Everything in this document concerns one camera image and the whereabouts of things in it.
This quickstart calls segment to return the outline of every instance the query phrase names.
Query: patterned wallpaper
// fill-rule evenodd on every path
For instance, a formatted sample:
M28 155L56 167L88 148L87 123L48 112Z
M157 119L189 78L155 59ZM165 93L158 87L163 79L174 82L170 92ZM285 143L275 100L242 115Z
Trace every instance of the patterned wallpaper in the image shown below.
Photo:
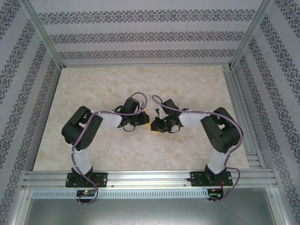
M228 63L261 0L33 0L65 64Z
M17 0L0 3L0 225L32 165L60 71Z
M273 1L235 68L292 224L300 224L299 16L296 1Z

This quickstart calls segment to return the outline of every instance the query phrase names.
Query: black servo bracket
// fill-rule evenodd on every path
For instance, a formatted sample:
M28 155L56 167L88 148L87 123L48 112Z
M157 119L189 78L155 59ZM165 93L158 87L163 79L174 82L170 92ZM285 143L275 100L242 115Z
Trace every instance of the black servo bracket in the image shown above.
M91 169L86 176L93 181L98 188L105 188L107 185L107 173L106 172L93 172ZM78 174L73 168L72 172L67 174L66 180L67 188L94 188L94 186L88 182L83 176Z
M232 186L233 180L231 173L229 171L223 171L218 174L218 176L210 182L206 176L205 171L192 171L190 172L191 178L187 180L191 182L192 187L215 187L221 186L221 182L223 181L223 186Z
M79 135L83 131L81 124L86 124L93 113L85 106L79 107L69 121L64 125L61 130L61 134L64 136L66 143L74 145ZM80 142L76 146L76 150L80 151L86 149L93 141L96 132L98 131L103 118L99 115L95 115Z
M233 120L227 110L222 107L214 110L214 112ZM210 115L204 117L201 123L211 145L218 152L226 154L232 146L237 145L240 141L240 134L237 128L224 118Z

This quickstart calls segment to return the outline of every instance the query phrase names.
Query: marble floor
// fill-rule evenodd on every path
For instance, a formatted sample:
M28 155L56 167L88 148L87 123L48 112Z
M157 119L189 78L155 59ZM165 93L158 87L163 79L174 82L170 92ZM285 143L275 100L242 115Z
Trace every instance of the marble floor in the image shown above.
M38 151L35 171L69 171L70 146L61 129L82 105L93 111L124 104L134 92L148 97L147 114L153 121L157 105L151 96L171 98L181 108L215 110L224 107L235 118L220 66L209 67L99 67L65 68L50 110ZM150 126L132 133L122 128L99 129L90 145L94 170L197 170L204 169L212 146L201 128L183 127L176 134L157 133ZM229 166L249 168L241 146Z

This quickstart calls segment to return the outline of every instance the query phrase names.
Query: cable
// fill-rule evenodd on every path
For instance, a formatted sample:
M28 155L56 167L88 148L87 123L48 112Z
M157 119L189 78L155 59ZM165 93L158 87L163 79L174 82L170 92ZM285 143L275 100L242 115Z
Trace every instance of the cable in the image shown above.
M168 132L169 134L175 134L175 133L177 133L178 131L180 131L180 127L178 127L178 130L175 131L175 132L172 132L172 131L168 131L168 130L167 130L167 132Z
M78 143L79 143L80 140L82 139L82 137L83 137L83 135L84 135L86 129L88 128L88 126L89 126L89 124L90 124L92 118L93 118L96 114L99 114L99 113L111 113L111 114L115 114L115 115L119 115L119 116L133 116L133 115L137 115L137 114L141 113L141 112L146 108L148 100L147 100L147 96L146 96L145 94L141 93L141 92L133 93L133 94L131 95L131 97L133 97L134 95L137 95L137 94L143 95L143 96L145 97L145 105L144 105L143 108L141 108L139 111L137 111L137 112L135 112L135 113L128 113L128 114L125 114L125 113L118 113L118 112L112 112L112 111L98 111L98 112L94 112L94 113L90 116L90 118L88 119L87 123L85 124L85 127L83 128L83 130L82 130L82 132L81 132L81 134L79 135L79 137L77 138L76 142L75 142L74 145L72 146L72 150L71 150L71 158L72 158L72 162L73 162L73 164L74 164L74 167L76 168L76 170L79 172L80 175L82 175L89 183L91 183L91 184L95 187L95 191L96 191L95 197L94 197L92 200L90 200L89 202L81 202L81 201L80 201L80 198L81 198L82 196L79 196L79 198L78 198L79 204L88 205L88 204L93 203L93 202L98 198L98 193L99 193L99 191L98 191L98 186L97 186L93 181L91 181L87 176L85 176L85 175L83 174L83 172L81 172L81 170L78 168L77 163L75 162L75 157L74 157L74 151L75 151L76 146L78 145Z
M224 181L223 180L221 180L221 190L222 190L221 195L223 195L224 194Z
M236 171L238 172L238 177L237 177L237 179L236 179L235 184L234 184L233 187L230 189L230 191L227 193L227 195L225 195L225 196L224 196L222 199L220 199L220 200L215 200L215 202L221 202L221 201L223 201L224 199L226 199L226 198L228 197L228 195L230 195L231 192L234 190L235 186L238 184L238 182L239 182L239 180L240 180L240 170L239 170L238 168L235 168L235 167L228 167L228 166L227 166L227 162L228 162L229 157L231 156L231 154L232 154L235 150L237 150L237 149L242 145L242 143L243 143L243 133L242 133L242 130L241 130L241 128L239 127L239 125L238 125L235 121L233 121L232 119L230 119L229 117L224 116L224 115L219 114L219 113L216 113L216 112L210 112L210 111L180 110L180 109L175 109L175 108L172 108L172 107L168 107L168 106L162 104L162 103L163 103L163 100L161 99L160 96L157 96L157 95L152 95L152 100L153 100L155 103L159 104L161 107L164 107L164 108L167 108L167 109L171 109L171 110L173 110L173 111L177 111L177 112L180 112L180 113L198 113L198 114L210 114L210 115L219 116L219 117L222 117L222 118L224 118L225 120L231 122L231 123L235 126L235 128L237 128L237 130L238 130L238 132L239 132L239 135L240 135L240 141L239 141L239 143L238 143L232 150L229 151L229 154L227 155L227 157L226 157L226 159L225 159L224 166L225 166L225 168L227 168L227 169L236 170Z

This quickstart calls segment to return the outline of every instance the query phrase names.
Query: black bracket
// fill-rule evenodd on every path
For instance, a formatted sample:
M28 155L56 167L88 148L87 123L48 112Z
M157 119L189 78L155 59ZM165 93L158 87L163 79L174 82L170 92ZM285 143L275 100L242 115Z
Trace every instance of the black bracket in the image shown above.
M64 136L66 143L74 145L79 135L81 134L83 127L80 125L86 124L93 113L85 106L81 106L64 125L61 130L61 134ZM80 151L89 147L92 143L96 132L98 131L103 118L95 115L90 121L89 127L82 136L80 142L76 146L76 150Z
M98 188L105 188L107 185L107 173L106 172L88 172L86 176L91 179ZM72 172L67 174L66 180L67 188L94 188L83 176L78 174L72 168Z
M222 107L214 110L214 112L233 120L226 109ZM237 128L224 118L210 115L204 117L201 123L211 145L218 152L226 154L232 146L237 145L240 141L240 134Z
M129 97L124 105L120 105L117 108L115 108L115 110L113 110L114 112L117 113L124 113L124 114L129 114L129 113L134 113L136 112L136 110L140 110L140 103L138 100ZM131 115L131 116L126 116L126 115L122 115L122 121L120 123L120 125L118 126L119 128L123 127L123 129L125 131L127 131L124 127L127 124L130 124L131 126L135 127L139 126L139 125L144 125L150 122L150 118L149 115L146 114L146 112L140 112L137 115Z
M207 190L208 192L208 200L211 201L211 200L220 200L223 198L224 196L224 190L223 188L220 188L220 189L208 189Z
M191 182L192 187L212 187L221 186L221 182L224 182L224 186L232 186L233 180L229 171L224 171L222 175L218 176L213 182L210 182L206 176L205 171L193 171L190 172L191 178L188 181Z

